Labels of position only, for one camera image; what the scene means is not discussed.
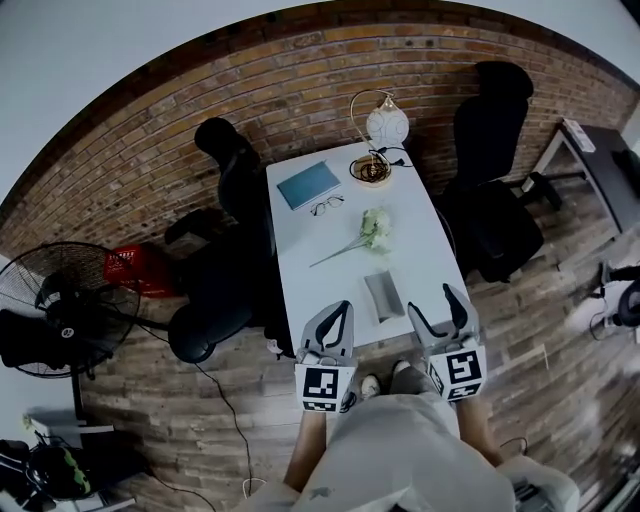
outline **shoe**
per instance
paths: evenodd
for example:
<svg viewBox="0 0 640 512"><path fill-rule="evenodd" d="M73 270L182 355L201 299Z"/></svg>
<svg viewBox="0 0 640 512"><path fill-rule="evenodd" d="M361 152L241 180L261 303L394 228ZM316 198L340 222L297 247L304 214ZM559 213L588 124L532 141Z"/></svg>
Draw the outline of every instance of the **shoe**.
<svg viewBox="0 0 640 512"><path fill-rule="evenodd" d="M369 400L378 396L381 392L380 381L375 375L367 375L360 386L360 396L362 400Z"/></svg>
<svg viewBox="0 0 640 512"><path fill-rule="evenodd" d="M402 370L405 370L411 366L411 363L406 359L398 359L393 365L393 376L398 375Z"/></svg>

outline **chair backrest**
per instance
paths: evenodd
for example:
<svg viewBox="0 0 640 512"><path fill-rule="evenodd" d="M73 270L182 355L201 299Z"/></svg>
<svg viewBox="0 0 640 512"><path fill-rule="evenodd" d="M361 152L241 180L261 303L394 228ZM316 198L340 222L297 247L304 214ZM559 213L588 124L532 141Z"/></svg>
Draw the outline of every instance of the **chair backrest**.
<svg viewBox="0 0 640 512"><path fill-rule="evenodd" d="M458 174L450 188L465 190L511 170L533 83L510 62L480 62L480 95L464 101L453 129Z"/></svg>
<svg viewBox="0 0 640 512"><path fill-rule="evenodd" d="M231 123L219 117L202 123L194 139L220 166L220 205L254 238L257 255L270 258L275 254L275 237L260 156Z"/></svg>

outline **eyeglasses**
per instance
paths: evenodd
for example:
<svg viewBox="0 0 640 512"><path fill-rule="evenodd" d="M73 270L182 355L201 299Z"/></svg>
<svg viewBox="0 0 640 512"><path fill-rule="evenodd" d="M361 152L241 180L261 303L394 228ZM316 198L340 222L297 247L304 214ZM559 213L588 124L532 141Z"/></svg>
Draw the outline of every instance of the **eyeglasses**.
<svg viewBox="0 0 640 512"><path fill-rule="evenodd" d="M331 206L331 208L339 208L342 206L342 203L344 203L344 197L331 196L326 201L314 204L311 207L311 213L314 217L320 217L320 215L327 211L327 205Z"/></svg>

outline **white flower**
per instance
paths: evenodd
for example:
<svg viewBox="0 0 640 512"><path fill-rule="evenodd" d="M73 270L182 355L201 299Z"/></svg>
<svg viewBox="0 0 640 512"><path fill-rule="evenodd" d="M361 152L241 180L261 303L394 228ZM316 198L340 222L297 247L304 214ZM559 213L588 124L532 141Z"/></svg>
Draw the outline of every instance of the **white flower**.
<svg viewBox="0 0 640 512"><path fill-rule="evenodd" d="M316 261L310 267L315 267L323 261L330 260L335 256L347 251L366 247L378 254L386 254L391 251L389 235L391 234L391 219L382 207L371 208L362 214L362 224L360 225L360 236L348 244L346 247L334 252L330 256Z"/></svg>
<svg viewBox="0 0 640 512"><path fill-rule="evenodd" d="M360 234L375 235L376 233L391 233L391 219L384 208L371 208L362 215Z"/></svg>
<svg viewBox="0 0 640 512"><path fill-rule="evenodd" d="M368 244L369 249L380 254L386 254L391 251L389 235L386 233L377 233L371 238Z"/></svg>

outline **white lamp shade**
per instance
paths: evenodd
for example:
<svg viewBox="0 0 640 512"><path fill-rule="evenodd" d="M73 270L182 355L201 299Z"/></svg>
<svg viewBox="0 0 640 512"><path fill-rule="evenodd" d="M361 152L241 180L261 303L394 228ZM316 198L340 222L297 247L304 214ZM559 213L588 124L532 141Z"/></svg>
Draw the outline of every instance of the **white lamp shade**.
<svg viewBox="0 0 640 512"><path fill-rule="evenodd" d="M409 119L387 97L367 118L367 133L378 148L399 146L409 135Z"/></svg>

